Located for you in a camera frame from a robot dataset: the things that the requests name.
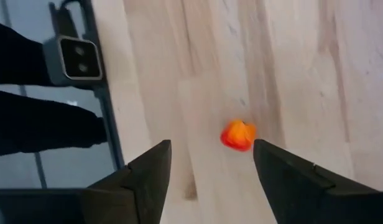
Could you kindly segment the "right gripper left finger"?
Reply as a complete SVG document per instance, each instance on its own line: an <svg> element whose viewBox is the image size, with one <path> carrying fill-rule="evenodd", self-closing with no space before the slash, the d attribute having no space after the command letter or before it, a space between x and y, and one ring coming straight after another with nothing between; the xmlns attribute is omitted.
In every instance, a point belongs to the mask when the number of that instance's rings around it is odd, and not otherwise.
<svg viewBox="0 0 383 224"><path fill-rule="evenodd" d="M159 224L170 180L171 141L163 140L82 191L86 223Z"/></svg>

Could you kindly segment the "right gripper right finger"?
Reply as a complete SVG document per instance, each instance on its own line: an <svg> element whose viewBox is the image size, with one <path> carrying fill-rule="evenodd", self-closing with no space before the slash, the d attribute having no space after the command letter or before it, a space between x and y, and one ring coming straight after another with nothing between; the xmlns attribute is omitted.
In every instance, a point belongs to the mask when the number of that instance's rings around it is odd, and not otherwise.
<svg viewBox="0 0 383 224"><path fill-rule="evenodd" d="M383 223L383 192L263 139L255 140L253 154L278 223Z"/></svg>

